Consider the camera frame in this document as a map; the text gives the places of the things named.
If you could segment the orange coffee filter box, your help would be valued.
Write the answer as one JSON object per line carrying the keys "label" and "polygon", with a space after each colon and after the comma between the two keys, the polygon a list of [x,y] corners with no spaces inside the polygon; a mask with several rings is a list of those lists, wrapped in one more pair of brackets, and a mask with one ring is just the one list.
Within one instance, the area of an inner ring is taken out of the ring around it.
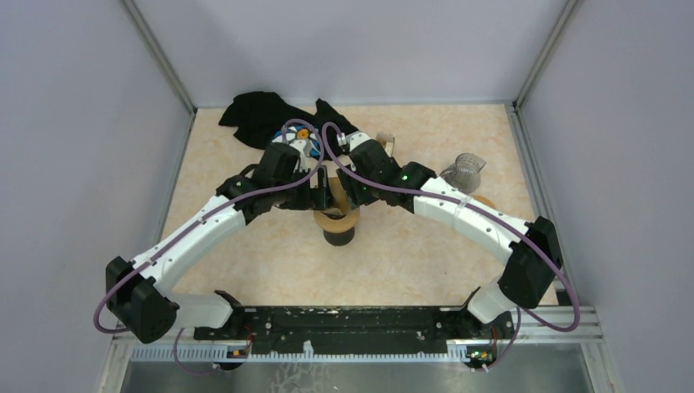
{"label": "orange coffee filter box", "polygon": [[378,133],[376,135],[376,140],[384,148],[387,156],[392,156],[394,152],[395,138],[394,135],[389,133]]}

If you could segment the brown paper coffee filter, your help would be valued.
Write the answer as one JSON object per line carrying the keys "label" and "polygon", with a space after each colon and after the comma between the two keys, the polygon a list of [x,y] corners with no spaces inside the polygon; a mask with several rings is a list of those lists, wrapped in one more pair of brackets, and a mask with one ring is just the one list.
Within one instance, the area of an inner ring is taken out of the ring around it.
{"label": "brown paper coffee filter", "polygon": [[332,195],[332,205],[325,210],[329,215],[348,215],[352,211],[346,191],[344,190],[338,177],[329,177],[328,186]]}

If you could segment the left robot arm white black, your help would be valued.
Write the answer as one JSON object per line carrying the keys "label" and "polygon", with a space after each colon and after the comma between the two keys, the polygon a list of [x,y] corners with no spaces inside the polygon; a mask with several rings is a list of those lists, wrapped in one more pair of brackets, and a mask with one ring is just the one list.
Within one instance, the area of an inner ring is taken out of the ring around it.
{"label": "left robot arm white black", "polygon": [[174,287],[219,242],[240,232],[260,215],[297,202],[312,207],[309,181],[324,179],[326,148],[309,167],[310,142],[273,142],[257,164],[226,179],[184,225],[131,260],[113,259],[106,267],[106,297],[101,302],[142,344],[182,328],[213,328],[227,339],[246,326],[223,293],[185,295]]}

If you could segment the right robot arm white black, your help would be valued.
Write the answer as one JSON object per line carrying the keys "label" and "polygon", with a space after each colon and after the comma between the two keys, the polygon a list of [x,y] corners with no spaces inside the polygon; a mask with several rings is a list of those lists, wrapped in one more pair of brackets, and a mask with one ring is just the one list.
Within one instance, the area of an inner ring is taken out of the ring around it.
{"label": "right robot arm white black", "polygon": [[563,260],[554,223],[506,215],[454,188],[417,162],[399,166],[365,133],[339,139],[351,164],[338,171],[355,205],[383,201],[432,219],[485,248],[503,264],[502,274],[476,290],[461,315],[462,330],[482,337],[493,320],[515,307],[534,309],[552,285]]}

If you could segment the black cloth with flower print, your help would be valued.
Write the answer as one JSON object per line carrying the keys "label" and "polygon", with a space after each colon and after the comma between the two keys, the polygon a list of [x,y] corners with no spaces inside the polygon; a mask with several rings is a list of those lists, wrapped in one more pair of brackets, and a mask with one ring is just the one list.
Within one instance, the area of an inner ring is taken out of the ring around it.
{"label": "black cloth with flower print", "polygon": [[263,150],[287,121],[295,119],[304,120],[316,129],[332,122],[346,135],[358,132],[355,125],[320,98],[316,100],[312,114],[290,105],[277,93],[261,91],[234,97],[232,104],[222,114],[219,125],[235,128],[234,137],[239,142]]}

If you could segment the smoky glass pitcher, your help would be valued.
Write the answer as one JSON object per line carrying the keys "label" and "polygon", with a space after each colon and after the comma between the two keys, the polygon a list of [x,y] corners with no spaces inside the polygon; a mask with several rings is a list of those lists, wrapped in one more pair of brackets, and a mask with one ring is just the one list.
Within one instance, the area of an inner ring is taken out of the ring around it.
{"label": "smoky glass pitcher", "polygon": [[472,194],[480,186],[480,173],[486,164],[484,159],[473,153],[462,153],[439,176],[459,191]]}

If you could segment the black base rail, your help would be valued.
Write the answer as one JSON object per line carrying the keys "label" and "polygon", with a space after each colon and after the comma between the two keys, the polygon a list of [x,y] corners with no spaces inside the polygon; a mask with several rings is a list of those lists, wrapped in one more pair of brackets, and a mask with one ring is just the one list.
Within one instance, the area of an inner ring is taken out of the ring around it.
{"label": "black base rail", "polygon": [[493,335],[459,306],[258,306],[242,315],[254,355],[443,354],[450,340]]}

